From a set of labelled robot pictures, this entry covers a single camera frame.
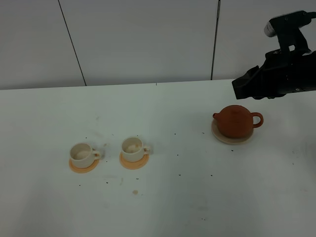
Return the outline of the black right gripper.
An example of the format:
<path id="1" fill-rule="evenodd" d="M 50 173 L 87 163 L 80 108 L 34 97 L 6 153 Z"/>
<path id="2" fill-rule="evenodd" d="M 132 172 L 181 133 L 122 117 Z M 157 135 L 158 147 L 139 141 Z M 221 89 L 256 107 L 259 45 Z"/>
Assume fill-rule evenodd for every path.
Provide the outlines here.
<path id="1" fill-rule="evenodd" d="M 315 91 L 316 52 L 292 51 L 290 57 L 284 58 L 280 50 L 271 51 L 261 67 L 249 69 L 232 85 L 237 99 L 274 99 L 289 93 Z"/>

